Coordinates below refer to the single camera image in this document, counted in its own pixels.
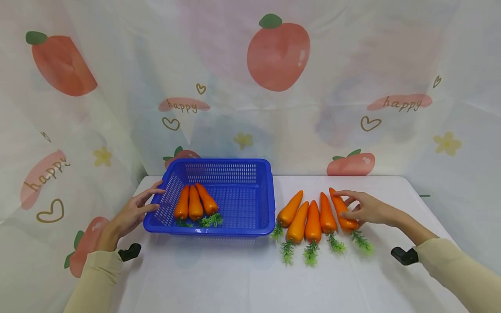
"backdrop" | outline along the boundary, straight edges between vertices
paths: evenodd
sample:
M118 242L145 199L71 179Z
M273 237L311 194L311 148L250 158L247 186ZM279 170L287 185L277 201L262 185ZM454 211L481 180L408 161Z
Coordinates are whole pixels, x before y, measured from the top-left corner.
M85 249L175 158L402 175L501 274L500 1L0 4L8 311L61 311Z

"table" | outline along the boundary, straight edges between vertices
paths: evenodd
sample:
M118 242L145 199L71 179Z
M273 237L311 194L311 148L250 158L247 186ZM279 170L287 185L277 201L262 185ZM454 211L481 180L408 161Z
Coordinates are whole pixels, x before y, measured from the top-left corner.
M160 176L145 177L136 194ZM300 189L304 201L319 202L328 188L365 191L411 214L438 236L451 239L407 180L398 176L274 177L276 215ZM268 237L215 239L150 234L139 226L120 248L138 242L137 259L124 264L111 312L466 312L457 298L432 279L421 264L402 266L390 255L412 242L398 229L361 228L375 248L367 257L345 235L348 249L332 254L319 244L318 264L303 262L306 242L294 265L280 260L280 244Z

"sleeve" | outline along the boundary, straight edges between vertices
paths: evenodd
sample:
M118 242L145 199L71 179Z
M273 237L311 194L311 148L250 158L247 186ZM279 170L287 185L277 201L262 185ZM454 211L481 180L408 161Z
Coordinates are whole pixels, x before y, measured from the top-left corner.
M430 276L470 312L499 312L501 277L473 260L450 240L434 238L414 248Z
M89 253L64 313L108 313L121 270L122 259L117 252Z

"blue plastic basket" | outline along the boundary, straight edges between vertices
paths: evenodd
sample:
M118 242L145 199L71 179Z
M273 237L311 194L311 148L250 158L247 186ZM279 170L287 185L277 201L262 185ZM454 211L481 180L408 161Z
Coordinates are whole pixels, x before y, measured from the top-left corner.
M218 227L181 227L174 210L185 185L202 184L219 206ZM176 235L258 237L275 227L275 196L270 163L264 159L177 159L170 163L151 203L160 204L144 219L149 232Z

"yellow flower print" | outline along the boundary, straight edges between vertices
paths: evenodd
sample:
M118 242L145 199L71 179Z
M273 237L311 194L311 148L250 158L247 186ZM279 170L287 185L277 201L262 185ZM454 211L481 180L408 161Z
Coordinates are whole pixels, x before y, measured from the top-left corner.
M242 133L238 133L237 136L233 138L233 141L240 145L240 150L243 150L245 146L252 147L254 145L251 134L244 135Z
M94 162L94 166L100 166L101 164L106 165L106 167L111 166L111 152L106 149L106 147L101 147L101 150L94 150L94 156L96 157L96 161Z
M440 153L445 151L450 156L456 155L456 150L461 148L462 143L457 139L453 139L453 137L454 135L451 132L446 132L445 135L443 135L443 138L440 136L434 136L433 140L438 144L435 152Z

